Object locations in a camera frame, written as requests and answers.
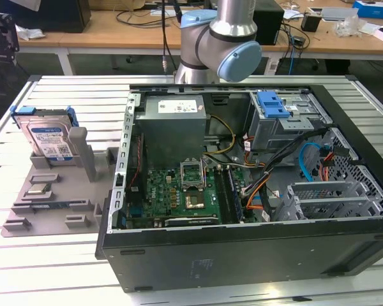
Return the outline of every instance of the aluminum table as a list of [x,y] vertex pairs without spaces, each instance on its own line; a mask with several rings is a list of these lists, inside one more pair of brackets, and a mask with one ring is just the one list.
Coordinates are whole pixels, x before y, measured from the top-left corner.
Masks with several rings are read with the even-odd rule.
[[[383,156],[383,106],[344,76],[253,76],[254,84],[320,84]],[[170,84],[166,76],[43,76],[12,105],[74,107],[94,150],[119,145],[130,84]],[[0,120],[0,232],[31,166],[31,147],[6,112]],[[3,238],[0,305],[383,305],[383,259],[355,277],[296,280],[125,294],[107,261],[94,257],[97,234]]]

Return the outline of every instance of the yellow wire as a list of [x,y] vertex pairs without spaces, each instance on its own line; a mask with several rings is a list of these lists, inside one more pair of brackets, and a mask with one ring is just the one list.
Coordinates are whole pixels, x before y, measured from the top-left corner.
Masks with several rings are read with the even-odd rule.
[[226,153],[228,152],[229,150],[231,150],[234,146],[234,144],[236,143],[236,136],[234,134],[234,132],[232,131],[231,127],[225,123],[225,121],[217,116],[214,116],[214,115],[211,115],[213,118],[217,119],[218,121],[220,121],[222,124],[224,124],[224,126],[229,129],[231,135],[232,135],[232,142],[230,144],[230,146],[226,149],[223,149],[223,150],[218,150],[218,151],[214,151],[214,152],[204,152],[203,154],[221,154],[221,153]]

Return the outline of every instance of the wooden desk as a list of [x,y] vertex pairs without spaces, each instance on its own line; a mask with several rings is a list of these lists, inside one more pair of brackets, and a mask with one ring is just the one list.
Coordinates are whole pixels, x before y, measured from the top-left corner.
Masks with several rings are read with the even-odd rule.
[[[300,4],[299,11],[307,7],[351,7],[351,4],[340,0],[296,0]],[[145,15],[147,11],[136,12]],[[124,55],[162,55],[163,35],[161,27],[141,29],[121,24],[116,20],[116,11],[93,11],[91,21],[83,33],[46,33],[42,40],[21,41],[21,52],[55,53],[58,55],[65,75],[73,75],[73,67],[68,59],[69,54],[124,54]],[[128,20],[130,13],[121,15]],[[160,17],[146,15],[133,16],[132,23],[159,20]],[[381,19],[371,19],[369,22],[383,25]],[[181,33],[175,18],[167,21],[167,40],[174,55],[180,55]],[[290,21],[289,24],[300,28],[301,20]],[[321,21],[318,31],[307,33],[311,38],[309,47],[301,55],[302,58],[316,59],[361,59],[383,60],[383,42],[362,34],[362,37],[339,38],[333,31],[334,22]],[[280,59],[288,48],[288,39],[281,32],[275,46],[262,46],[263,57],[268,58],[265,74],[275,74]]]
[[[301,7],[300,12],[304,12],[308,7],[337,7],[337,8],[351,8],[352,5],[344,3],[340,0],[314,0],[309,2],[307,0],[297,0],[297,4]],[[366,21],[383,26],[383,19],[365,19]],[[301,28],[301,20],[290,21],[289,24]],[[309,47],[304,53],[324,53],[324,54],[366,54],[366,55],[383,55],[383,41],[378,40],[371,35],[362,34],[361,37],[337,37],[333,31],[334,22],[324,22],[321,20],[318,30],[315,33],[309,33],[311,38]],[[287,46],[287,35],[281,33],[278,37],[278,42]]]

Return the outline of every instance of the blue drive latch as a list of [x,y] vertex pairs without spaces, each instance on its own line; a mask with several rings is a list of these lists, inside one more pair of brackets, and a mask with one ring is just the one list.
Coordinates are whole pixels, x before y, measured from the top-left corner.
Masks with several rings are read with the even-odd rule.
[[273,91],[258,91],[258,104],[264,111],[265,118],[288,118],[290,113],[283,106],[283,101]]

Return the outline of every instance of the white label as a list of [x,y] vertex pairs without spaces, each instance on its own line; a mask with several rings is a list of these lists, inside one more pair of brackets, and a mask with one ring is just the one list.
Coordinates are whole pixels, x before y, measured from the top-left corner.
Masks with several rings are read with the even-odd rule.
[[58,161],[72,157],[68,144],[63,140],[63,132],[59,127],[34,127],[31,134],[44,156]]
[[251,151],[251,143],[250,142],[244,142],[244,149],[245,151]]
[[159,113],[197,113],[196,100],[162,100],[158,103]]
[[263,218],[266,222],[269,222],[269,220],[271,220],[271,218],[269,217],[269,214],[267,214],[265,210],[262,211],[261,216],[262,216],[262,218]]
[[280,198],[280,192],[278,190],[273,191],[270,196],[268,196],[269,199],[279,199]]
[[288,111],[288,112],[291,112],[293,110],[298,110],[298,107],[296,107],[295,105],[285,105],[285,109]]

